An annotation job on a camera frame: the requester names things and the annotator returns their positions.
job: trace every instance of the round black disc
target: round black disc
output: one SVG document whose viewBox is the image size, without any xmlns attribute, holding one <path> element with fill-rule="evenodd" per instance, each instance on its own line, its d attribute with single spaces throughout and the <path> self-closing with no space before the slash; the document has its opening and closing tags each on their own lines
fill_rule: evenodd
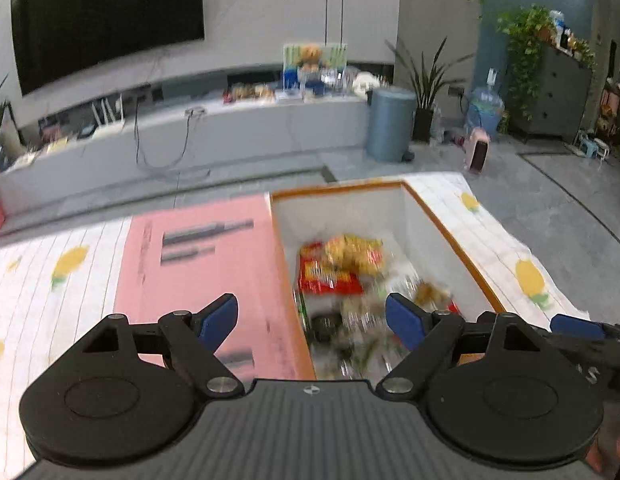
<svg viewBox="0 0 620 480">
<path fill-rule="evenodd" d="M 453 368 L 430 386 L 431 420 L 453 444 L 490 462 L 540 466 L 577 458 L 603 408 L 567 362 L 501 352 Z"/>
<path fill-rule="evenodd" d="M 195 399 L 178 375 L 136 360 L 59 360 L 26 391 L 21 423 L 36 456 L 68 465 L 113 465 L 173 441 Z"/>
</svg>

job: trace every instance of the black television screen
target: black television screen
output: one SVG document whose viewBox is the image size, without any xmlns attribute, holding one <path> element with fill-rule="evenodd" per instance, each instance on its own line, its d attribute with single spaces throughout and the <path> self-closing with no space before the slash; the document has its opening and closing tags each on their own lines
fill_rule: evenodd
<svg viewBox="0 0 620 480">
<path fill-rule="evenodd" d="M 12 0 L 21 92 L 133 52 L 203 39 L 203 0 Z"/>
</svg>

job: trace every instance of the white stool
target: white stool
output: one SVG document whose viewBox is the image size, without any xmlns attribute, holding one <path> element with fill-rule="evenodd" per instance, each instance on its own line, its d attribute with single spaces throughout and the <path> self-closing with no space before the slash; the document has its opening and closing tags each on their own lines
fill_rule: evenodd
<svg viewBox="0 0 620 480">
<path fill-rule="evenodd" d="M 601 160 L 605 160 L 610 155 L 610 147 L 601 139 L 594 139 L 594 142 L 598 145 L 598 152 L 596 155 L 600 156 Z"/>
</svg>

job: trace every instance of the gray ribbed panel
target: gray ribbed panel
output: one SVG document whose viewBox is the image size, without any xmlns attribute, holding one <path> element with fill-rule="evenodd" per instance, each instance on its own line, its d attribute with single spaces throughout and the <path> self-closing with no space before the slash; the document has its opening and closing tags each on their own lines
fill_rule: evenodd
<svg viewBox="0 0 620 480">
<path fill-rule="evenodd" d="M 310 396 L 303 389 L 316 384 Z M 411 404 L 385 402 L 365 383 L 259 381 L 239 400 L 213 402 L 176 446 L 116 470 L 40 462 L 24 480 L 598 480 L 581 463 L 512 472 L 448 449 Z"/>
</svg>

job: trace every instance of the gray tile floor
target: gray tile floor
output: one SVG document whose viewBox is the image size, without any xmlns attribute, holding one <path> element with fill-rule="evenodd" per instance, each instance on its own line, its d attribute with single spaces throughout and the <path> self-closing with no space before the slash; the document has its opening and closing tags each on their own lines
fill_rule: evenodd
<svg viewBox="0 0 620 480">
<path fill-rule="evenodd" d="M 11 234 L 0 237 L 0 246 L 151 210 L 318 184 L 330 173 L 344 181 L 463 170 L 464 154 L 456 146 L 421 145 L 414 151 L 410 164 L 379 164 L 352 149 L 150 177 L 11 218 L 5 226 Z M 553 140 L 522 144 L 506 137 L 491 145 L 484 171 L 466 174 L 466 179 L 478 200 L 531 248 L 575 306 L 589 310 L 594 319 L 620 322 L 620 164 L 567 155 Z M 125 203 L 115 205 L 120 200 Z"/>
</svg>

